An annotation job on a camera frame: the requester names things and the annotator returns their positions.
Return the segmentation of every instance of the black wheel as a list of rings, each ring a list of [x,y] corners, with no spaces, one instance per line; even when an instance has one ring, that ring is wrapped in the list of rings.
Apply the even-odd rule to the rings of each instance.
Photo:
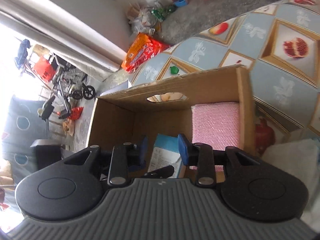
[[[93,86],[85,86],[83,88],[82,95],[85,99],[90,100],[96,96],[96,90]]]
[[[72,92],[72,98],[75,100],[81,100],[83,98],[81,90],[75,90]]]

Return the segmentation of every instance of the gray floor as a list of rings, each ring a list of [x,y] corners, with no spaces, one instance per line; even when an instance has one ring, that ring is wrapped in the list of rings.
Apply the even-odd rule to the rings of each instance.
[[[189,4],[179,8],[162,23],[159,38],[174,45],[232,17],[257,9],[279,0],[189,0]],[[88,84],[97,90],[97,96],[126,81],[128,74],[124,70],[111,75],[104,82],[92,78]],[[92,115],[94,100],[82,99],[79,106],[84,106],[83,113],[76,121],[71,150],[76,152],[85,147]]]

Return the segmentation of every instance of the blue container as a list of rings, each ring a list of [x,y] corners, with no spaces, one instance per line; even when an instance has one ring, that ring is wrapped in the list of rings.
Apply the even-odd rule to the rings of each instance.
[[[177,7],[182,7],[188,4],[188,0],[179,0],[174,2],[174,5]]]

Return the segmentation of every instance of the cardboard box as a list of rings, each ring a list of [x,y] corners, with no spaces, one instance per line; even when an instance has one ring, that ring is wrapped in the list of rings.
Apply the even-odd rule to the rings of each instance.
[[[147,98],[179,92],[187,98],[167,102],[150,102]],[[93,109],[87,146],[100,145],[112,150],[114,145],[138,142],[148,136],[147,166],[130,174],[140,177],[149,167],[157,134],[177,137],[184,133],[192,139],[191,106],[204,103],[240,103],[240,148],[255,153],[253,98],[250,76],[240,66],[224,67],[172,77],[132,87],[98,98]],[[193,178],[189,169],[185,178]]]

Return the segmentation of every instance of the pink sponge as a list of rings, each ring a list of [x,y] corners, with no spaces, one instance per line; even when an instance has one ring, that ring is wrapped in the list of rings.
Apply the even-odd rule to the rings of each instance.
[[[202,142],[214,150],[239,147],[239,103],[224,102],[192,106],[192,142]]]

